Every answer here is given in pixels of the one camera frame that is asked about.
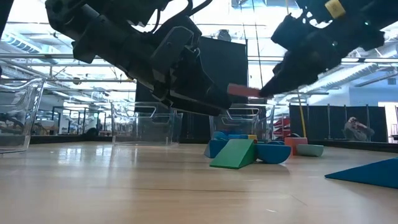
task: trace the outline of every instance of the transparent container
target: transparent container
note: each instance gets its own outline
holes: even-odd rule
[[[274,105],[232,104],[217,117],[210,116],[210,133],[257,135],[258,140],[271,140]]]
[[[44,81],[0,80],[0,153],[26,151],[29,147]]]
[[[152,102],[112,103],[111,106],[114,145],[171,146],[179,143],[182,113]]]

